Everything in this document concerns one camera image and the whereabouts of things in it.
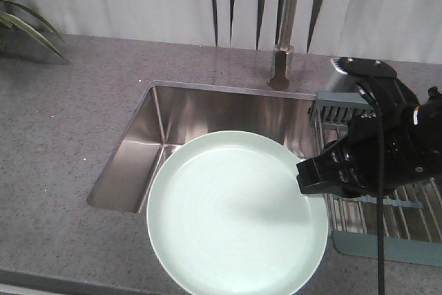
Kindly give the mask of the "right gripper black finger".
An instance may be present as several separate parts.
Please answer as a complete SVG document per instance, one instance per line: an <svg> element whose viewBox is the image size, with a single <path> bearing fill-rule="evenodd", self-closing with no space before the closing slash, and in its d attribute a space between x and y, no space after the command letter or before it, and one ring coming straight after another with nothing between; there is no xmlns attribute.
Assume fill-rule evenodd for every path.
<svg viewBox="0 0 442 295"><path fill-rule="evenodd" d="M327 193L341 198L356 198L363 194L358 187L354 163L345 160L337 150L324 150L296 167L296 179L302 194Z"/></svg>

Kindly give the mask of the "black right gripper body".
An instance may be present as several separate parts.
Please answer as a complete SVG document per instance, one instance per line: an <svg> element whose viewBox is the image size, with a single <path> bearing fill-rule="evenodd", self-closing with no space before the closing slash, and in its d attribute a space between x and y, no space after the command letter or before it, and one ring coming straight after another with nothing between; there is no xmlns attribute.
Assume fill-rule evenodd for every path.
<svg viewBox="0 0 442 295"><path fill-rule="evenodd" d="M348 121L347 134L320 154L320 188L340 197L388 196L420 176L422 157L411 138L416 95L388 64L372 59L333 58L342 77L353 78L358 94L373 108Z"/></svg>

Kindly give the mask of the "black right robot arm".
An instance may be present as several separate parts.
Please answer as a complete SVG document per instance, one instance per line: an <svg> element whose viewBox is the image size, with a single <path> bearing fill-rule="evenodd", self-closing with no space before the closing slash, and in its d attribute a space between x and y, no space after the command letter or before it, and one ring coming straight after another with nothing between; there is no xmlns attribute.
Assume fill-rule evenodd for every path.
<svg viewBox="0 0 442 295"><path fill-rule="evenodd" d="M383 61L340 57L331 62L338 73L353 79L374 114L354 115L345 136L298 163L301 193L387 196L399 186L441 176L437 88L429 89L429 99L422 104Z"/></svg>

